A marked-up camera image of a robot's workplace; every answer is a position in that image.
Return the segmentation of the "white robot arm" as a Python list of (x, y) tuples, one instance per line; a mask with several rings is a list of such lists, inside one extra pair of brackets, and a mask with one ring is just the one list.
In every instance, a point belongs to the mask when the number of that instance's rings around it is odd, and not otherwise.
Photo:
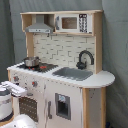
[(10, 81), (0, 83), (0, 121), (13, 114), (12, 96), (24, 97), (27, 90)]

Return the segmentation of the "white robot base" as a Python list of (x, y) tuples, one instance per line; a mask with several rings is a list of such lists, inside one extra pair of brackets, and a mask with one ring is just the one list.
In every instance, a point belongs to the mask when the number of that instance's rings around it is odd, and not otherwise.
[(0, 126), (0, 128), (37, 128), (35, 122), (25, 114), (18, 115), (10, 123)]

